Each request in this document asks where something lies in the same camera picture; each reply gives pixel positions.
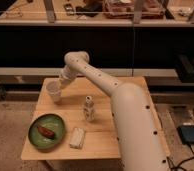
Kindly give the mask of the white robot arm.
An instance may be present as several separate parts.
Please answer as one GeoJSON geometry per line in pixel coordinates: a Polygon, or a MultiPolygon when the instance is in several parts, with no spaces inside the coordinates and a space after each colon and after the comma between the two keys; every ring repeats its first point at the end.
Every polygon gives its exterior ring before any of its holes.
{"type": "Polygon", "coordinates": [[[111,98],[111,112],[124,171],[169,171],[150,97],[135,83],[123,82],[89,64],[85,51],[68,52],[61,69],[62,87],[82,74],[111,98]]]}

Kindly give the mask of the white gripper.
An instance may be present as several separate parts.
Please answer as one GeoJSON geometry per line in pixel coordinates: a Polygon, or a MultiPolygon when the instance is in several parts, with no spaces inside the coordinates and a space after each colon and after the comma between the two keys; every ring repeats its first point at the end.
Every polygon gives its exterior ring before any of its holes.
{"type": "Polygon", "coordinates": [[[76,79],[76,74],[69,69],[63,68],[59,74],[59,82],[62,89],[65,89],[76,79]]]}

